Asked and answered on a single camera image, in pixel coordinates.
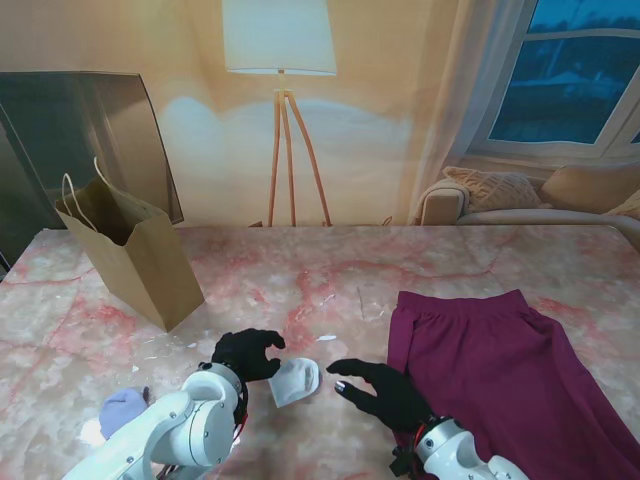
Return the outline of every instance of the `maroon pants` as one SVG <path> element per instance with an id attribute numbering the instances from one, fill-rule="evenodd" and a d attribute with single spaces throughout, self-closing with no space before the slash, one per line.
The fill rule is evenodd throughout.
<path id="1" fill-rule="evenodd" d="M 387 363 L 437 415 L 473 433 L 484 461 L 501 455 L 531 480 L 640 479 L 640 445 L 562 326 L 520 291 L 482 300 L 400 292 Z"/>

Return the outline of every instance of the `curtain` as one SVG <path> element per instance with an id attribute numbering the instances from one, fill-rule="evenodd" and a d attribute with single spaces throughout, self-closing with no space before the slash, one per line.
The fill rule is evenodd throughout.
<path id="1" fill-rule="evenodd" d="M 399 193 L 399 218 L 410 211 L 442 169 L 464 154 L 477 129 L 497 80 L 497 57 L 506 55 L 523 0 L 457 0 L 434 2 L 431 39 L 427 39 L 418 83 L 429 101 L 418 98 L 409 144 L 405 182 Z"/>

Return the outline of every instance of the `paper bag handle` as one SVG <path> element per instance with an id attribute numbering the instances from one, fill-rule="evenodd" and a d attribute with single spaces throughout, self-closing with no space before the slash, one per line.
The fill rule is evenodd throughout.
<path id="1" fill-rule="evenodd" d="M 98 166 L 98 157 L 93 157 L 93 166 L 96 168 L 96 172 L 98 172 L 98 175 L 100 176 L 102 181 L 107 185 L 107 187 L 109 187 L 111 190 L 118 190 L 116 187 L 114 187 L 109 183 L 109 180 L 107 180 L 105 176 L 102 174 L 102 172 L 100 171 L 100 167 Z"/>
<path id="2" fill-rule="evenodd" d="M 82 218 L 85 219 L 85 221 L 91 226 L 91 228 L 93 229 L 94 232 L 97 232 L 98 229 L 96 228 L 96 226 L 91 222 L 91 220 L 89 220 L 87 218 L 87 216 L 84 214 L 84 212 L 82 211 L 82 209 L 80 208 L 80 204 L 78 203 L 78 199 L 76 198 L 76 191 L 73 189 L 73 182 L 71 182 L 71 177 L 69 176 L 68 173 L 65 173 L 62 176 L 62 203 L 64 203 L 65 208 L 67 209 L 67 213 L 73 217 L 73 214 L 71 213 L 71 210 L 69 210 L 69 205 L 67 205 L 67 199 L 65 197 L 64 194 L 64 187 L 66 187 L 66 183 L 69 182 L 69 188 L 71 188 L 71 196 L 73 197 L 73 201 L 76 202 L 76 208 L 78 209 L 78 212 L 80 213 L 80 215 L 82 216 Z"/>

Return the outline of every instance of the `window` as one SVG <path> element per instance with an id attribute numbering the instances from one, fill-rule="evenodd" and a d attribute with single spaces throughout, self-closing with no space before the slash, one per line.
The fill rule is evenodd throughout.
<path id="1" fill-rule="evenodd" d="M 640 152 L 640 1 L 525 5 L 470 153 Z"/>

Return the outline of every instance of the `blue object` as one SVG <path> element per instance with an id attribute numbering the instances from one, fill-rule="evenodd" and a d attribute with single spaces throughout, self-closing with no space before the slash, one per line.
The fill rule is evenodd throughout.
<path id="1" fill-rule="evenodd" d="M 136 418 L 147 407 L 143 394 L 135 388 L 117 391 L 104 401 L 100 410 L 98 419 L 102 436 L 109 440 L 123 425 Z"/>

